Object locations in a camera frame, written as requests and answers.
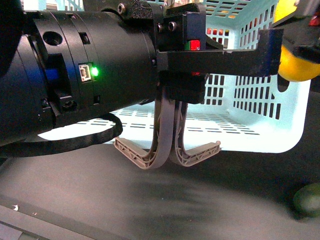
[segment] light blue plastic basket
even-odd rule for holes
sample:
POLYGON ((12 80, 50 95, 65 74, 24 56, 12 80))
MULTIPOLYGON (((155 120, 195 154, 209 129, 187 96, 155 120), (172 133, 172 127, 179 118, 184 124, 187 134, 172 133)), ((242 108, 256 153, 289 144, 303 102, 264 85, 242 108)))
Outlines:
MULTIPOLYGON (((228 49, 254 49, 260 29, 268 29, 277 0, 207 0, 206 33, 228 49)), ((294 147, 304 128, 310 81, 278 90, 277 76, 211 74, 202 104, 189 104, 184 143, 194 148, 221 141, 223 150, 281 153, 294 147)), ((154 104, 114 112, 123 122, 122 138, 148 149, 153 135, 154 104)), ((57 140, 109 128, 101 119, 79 122, 40 136, 57 140)))

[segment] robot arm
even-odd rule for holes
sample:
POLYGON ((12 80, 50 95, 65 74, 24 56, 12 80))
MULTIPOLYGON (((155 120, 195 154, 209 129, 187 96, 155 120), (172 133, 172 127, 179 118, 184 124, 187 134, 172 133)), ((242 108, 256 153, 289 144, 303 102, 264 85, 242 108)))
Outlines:
MULTIPOLYGON (((261 31, 256 50, 223 50, 206 38, 206 12, 199 3, 164 14, 156 4, 111 1, 100 12, 26 11, 23 19, 18 46, 5 55, 9 67, 3 58, 0 62, 2 157, 17 149, 16 157, 34 156, 107 142, 122 128, 72 144, 35 143, 38 153, 17 141, 98 117, 119 126, 105 114, 152 102, 161 89, 169 99, 201 103, 207 73, 265 77, 276 74, 280 64, 283 30, 261 31)), ((16 43, 17 34, 8 36, 16 43)))

